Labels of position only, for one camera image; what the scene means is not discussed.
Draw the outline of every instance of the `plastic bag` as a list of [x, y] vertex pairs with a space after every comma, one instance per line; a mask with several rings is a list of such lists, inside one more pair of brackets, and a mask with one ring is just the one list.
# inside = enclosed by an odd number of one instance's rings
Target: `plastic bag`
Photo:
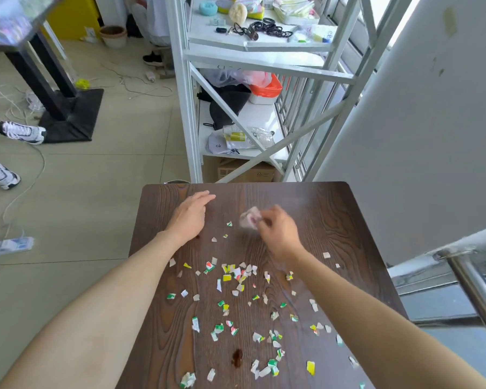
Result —
[[201, 74], [216, 87], [231, 84], [253, 84], [257, 87], [266, 87], [272, 82], [272, 74], [263, 71], [243, 71], [242, 69], [202, 69]]

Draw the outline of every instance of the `white sneaker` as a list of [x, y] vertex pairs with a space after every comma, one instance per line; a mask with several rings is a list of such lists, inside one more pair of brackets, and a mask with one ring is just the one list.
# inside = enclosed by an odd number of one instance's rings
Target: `white sneaker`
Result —
[[7, 169], [5, 166], [0, 164], [0, 187], [4, 190], [8, 190], [16, 186], [22, 179], [14, 173]]
[[46, 129], [13, 123], [12, 121], [0, 121], [0, 134], [32, 145], [40, 145], [45, 140]]

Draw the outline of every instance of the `black table base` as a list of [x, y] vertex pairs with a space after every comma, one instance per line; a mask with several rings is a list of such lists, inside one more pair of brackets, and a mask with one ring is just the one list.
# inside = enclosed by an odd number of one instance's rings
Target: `black table base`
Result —
[[59, 91], [53, 91], [25, 48], [6, 56], [45, 106], [39, 125], [45, 127], [46, 143], [92, 140], [103, 89], [77, 90], [42, 33], [29, 41], [50, 73]]

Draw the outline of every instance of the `hand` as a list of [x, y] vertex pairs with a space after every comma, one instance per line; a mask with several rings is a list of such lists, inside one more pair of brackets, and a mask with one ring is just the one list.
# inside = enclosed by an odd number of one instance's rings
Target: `hand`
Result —
[[272, 254], [279, 260], [291, 261], [298, 251], [304, 249], [297, 225], [286, 211], [275, 205], [270, 210], [261, 210], [263, 219], [256, 226]]
[[184, 245], [200, 233], [205, 225], [205, 205], [216, 195], [209, 195], [209, 191], [196, 192], [189, 196], [175, 209], [166, 231]]

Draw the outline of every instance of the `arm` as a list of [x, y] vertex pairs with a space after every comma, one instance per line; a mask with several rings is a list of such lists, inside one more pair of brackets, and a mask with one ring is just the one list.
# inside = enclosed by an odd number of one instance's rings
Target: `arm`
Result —
[[209, 191], [188, 197], [165, 231], [59, 312], [32, 340], [0, 389], [113, 389], [169, 259], [204, 227]]
[[258, 229], [268, 248], [303, 280], [373, 385], [486, 389], [486, 379], [463, 359], [306, 251], [283, 209], [261, 215]]

